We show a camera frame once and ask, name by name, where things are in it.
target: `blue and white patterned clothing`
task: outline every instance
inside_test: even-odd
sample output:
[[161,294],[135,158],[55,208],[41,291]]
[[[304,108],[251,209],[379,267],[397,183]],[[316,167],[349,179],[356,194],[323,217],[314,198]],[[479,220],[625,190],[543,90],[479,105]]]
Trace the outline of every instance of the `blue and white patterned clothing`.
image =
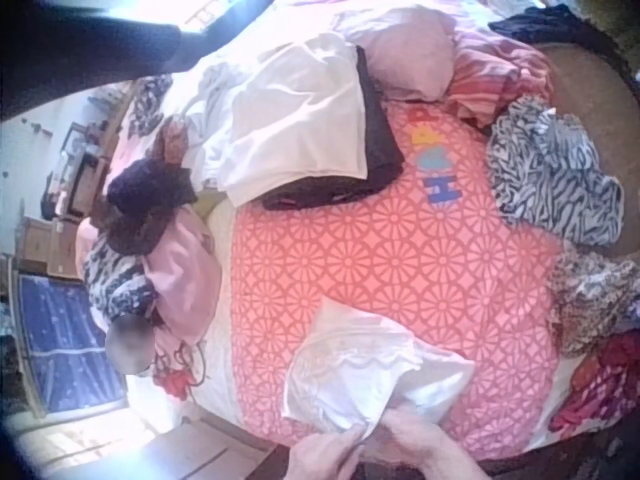
[[610,245],[620,236],[622,186],[602,173],[574,115],[556,115],[539,97],[520,97],[493,126],[487,161],[507,223],[526,221],[576,244]]
[[107,245],[106,235],[98,237],[87,256],[84,283],[91,307],[109,324],[125,313],[146,317],[157,297],[144,274],[142,259],[116,253]]

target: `white pillowcase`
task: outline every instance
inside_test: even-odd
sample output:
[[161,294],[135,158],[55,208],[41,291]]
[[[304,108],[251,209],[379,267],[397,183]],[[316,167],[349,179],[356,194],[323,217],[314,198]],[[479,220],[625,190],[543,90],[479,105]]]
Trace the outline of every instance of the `white pillowcase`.
[[423,5],[382,4],[340,12],[331,29],[364,48],[369,73],[387,97],[433,102],[453,78],[454,25],[453,18]]

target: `wall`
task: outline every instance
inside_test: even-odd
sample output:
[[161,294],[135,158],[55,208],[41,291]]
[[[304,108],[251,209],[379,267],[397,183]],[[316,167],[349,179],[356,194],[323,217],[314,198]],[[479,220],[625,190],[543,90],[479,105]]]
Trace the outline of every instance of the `wall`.
[[[88,103],[91,92],[69,95],[0,125],[0,252],[14,253],[22,211],[40,218],[47,175],[58,162],[71,122],[87,125],[105,118]],[[52,135],[36,133],[31,123],[41,124]]]

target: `wooden cabinet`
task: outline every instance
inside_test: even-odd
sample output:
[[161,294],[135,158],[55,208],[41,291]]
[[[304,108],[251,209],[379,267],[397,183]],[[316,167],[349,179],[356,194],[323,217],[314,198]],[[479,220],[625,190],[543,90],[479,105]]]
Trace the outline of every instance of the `wooden cabinet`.
[[135,452],[59,470],[51,480],[242,480],[266,456],[203,422],[182,425]]
[[39,264],[46,269],[51,243],[51,222],[24,217],[17,230],[16,256],[21,262]]
[[54,219],[47,257],[47,275],[62,278],[80,278],[76,270],[76,233],[78,225]]

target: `pink patterned duvet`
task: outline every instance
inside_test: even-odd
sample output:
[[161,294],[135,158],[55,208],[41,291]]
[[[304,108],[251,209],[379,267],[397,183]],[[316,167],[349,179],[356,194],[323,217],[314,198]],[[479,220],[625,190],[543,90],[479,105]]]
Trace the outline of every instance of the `pink patterned duvet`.
[[557,355],[545,288],[559,243],[498,216],[486,141],[436,106],[387,105],[405,172],[364,201],[238,212],[232,254],[233,370],[247,428],[291,444],[284,375],[322,295],[384,314],[477,363],[445,422],[478,458],[522,452]]

